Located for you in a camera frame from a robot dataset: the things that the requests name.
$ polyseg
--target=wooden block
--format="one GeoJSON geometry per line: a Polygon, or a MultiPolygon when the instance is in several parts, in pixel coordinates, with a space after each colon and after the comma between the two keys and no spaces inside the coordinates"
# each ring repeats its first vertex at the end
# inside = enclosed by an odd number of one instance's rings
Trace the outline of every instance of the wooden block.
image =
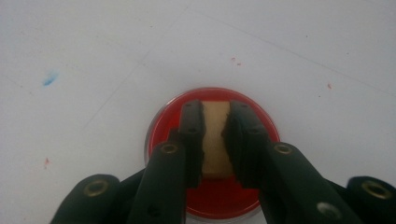
{"type": "Polygon", "coordinates": [[[206,132],[203,141],[205,153],[202,167],[204,178],[227,178],[233,175],[233,167],[230,163],[221,132],[228,114],[230,113],[229,102],[203,101],[206,132]]]}

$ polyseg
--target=red plate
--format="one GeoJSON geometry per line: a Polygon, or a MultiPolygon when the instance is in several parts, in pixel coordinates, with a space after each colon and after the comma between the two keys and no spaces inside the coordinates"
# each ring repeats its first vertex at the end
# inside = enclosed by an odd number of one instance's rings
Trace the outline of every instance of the red plate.
{"type": "MultiPolygon", "coordinates": [[[[179,95],[171,100],[151,122],[146,140],[147,157],[159,143],[166,141],[169,131],[178,127],[182,105],[191,100],[230,101],[236,100],[250,105],[267,129],[272,141],[278,142],[279,135],[268,114],[245,95],[221,88],[202,88],[179,95]]],[[[198,189],[187,190],[187,212],[202,218],[228,219],[240,217],[257,208],[259,192],[242,189],[234,177],[221,180],[203,179],[198,189]]]]}

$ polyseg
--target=red paint mark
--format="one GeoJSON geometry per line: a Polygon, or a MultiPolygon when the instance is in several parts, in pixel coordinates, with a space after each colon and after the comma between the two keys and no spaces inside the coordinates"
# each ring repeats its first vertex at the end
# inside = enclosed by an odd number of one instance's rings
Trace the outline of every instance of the red paint mark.
{"type": "Polygon", "coordinates": [[[47,170],[47,166],[50,164],[50,160],[46,158],[46,161],[44,161],[44,169],[47,170]]]}

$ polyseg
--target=blue paint mark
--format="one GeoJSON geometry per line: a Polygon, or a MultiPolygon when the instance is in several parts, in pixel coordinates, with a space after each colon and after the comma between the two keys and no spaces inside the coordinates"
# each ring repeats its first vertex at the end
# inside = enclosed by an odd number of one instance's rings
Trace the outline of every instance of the blue paint mark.
{"type": "Polygon", "coordinates": [[[58,78],[59,73],[55,72],[55,71],[51,71],[48,74],[48,77],[43,81],[43,86],[49,86],[50,84],[52,84],[53,81],[56,80],[56,78],[58,78]]]}

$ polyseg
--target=white surface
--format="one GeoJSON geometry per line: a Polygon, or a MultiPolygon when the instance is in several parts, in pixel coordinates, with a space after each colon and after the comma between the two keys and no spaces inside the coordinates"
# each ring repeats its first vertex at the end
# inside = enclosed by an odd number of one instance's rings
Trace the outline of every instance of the white surface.
{"type": "Polygon", "coordinates": [[[48,223],[81,179],[139,171],[157,111],[204,86],[254,99],[324,177],[396,186],[395,10],[387,0],[0,1],[0,222],[48,223]]]}

